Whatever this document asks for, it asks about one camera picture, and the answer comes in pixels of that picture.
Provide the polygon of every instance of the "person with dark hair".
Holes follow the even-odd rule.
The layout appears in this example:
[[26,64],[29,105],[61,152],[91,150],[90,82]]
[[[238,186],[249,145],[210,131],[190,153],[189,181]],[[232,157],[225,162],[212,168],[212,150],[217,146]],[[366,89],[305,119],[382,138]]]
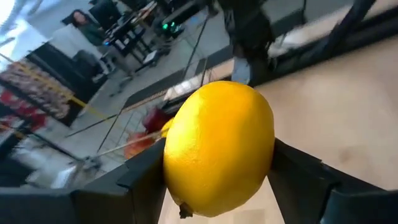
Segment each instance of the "person with dark hair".
[[132,79],[134,72],[127,65],[123,55],[112,45],[106,45],[107,39],[105,31],[90,19],[81,10],[75,10],[72,13],[72,24],[86,37],[86,39],[92,43],[98,51],[102,54],[107,54],[109,57],[114,59],[114,63],[118,68],[126,72],[128,78]]

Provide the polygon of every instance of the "lemon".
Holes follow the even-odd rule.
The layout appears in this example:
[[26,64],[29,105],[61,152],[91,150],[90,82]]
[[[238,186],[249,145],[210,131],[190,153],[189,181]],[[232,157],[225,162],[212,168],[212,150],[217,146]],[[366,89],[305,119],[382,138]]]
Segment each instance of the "lemon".
[[226,81],[201,87],[166,138],[165,180],[175,203],[206,217],[244,204],[271,167],[274,142],[272,110],[260,93]]
[[174,119],[174,118],[170,119],[168,122],[166,122],[166,123],[163,125],[163,128],[162,128],[162,138],[166,138],[166,137],[167,137],[167,133],[168,133],[168,131],[169,131],[169,129],[170,129],[172,123],[173,123],[173,119]]

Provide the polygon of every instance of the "black metal frame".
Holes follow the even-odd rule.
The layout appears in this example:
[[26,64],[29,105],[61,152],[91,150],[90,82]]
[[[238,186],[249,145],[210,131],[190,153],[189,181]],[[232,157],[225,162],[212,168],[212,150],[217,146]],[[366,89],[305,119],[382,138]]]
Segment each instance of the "black metal frame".
[[[278,57],[279,66],[271,78],[397,34],[398,7],[358,25],[373,3],[357,0],[331,35]],[[175,113],[187,97],[166,103],[164,110]],[[164,139],[158,141],[82,189],[0,189],[0,211],[7,214],[0,216],[0,223],[155,224],[165,193],[164,144]],[[386,191],[344,174],[278,139],[268,177],[288,224],[398,220],[397,191]]]

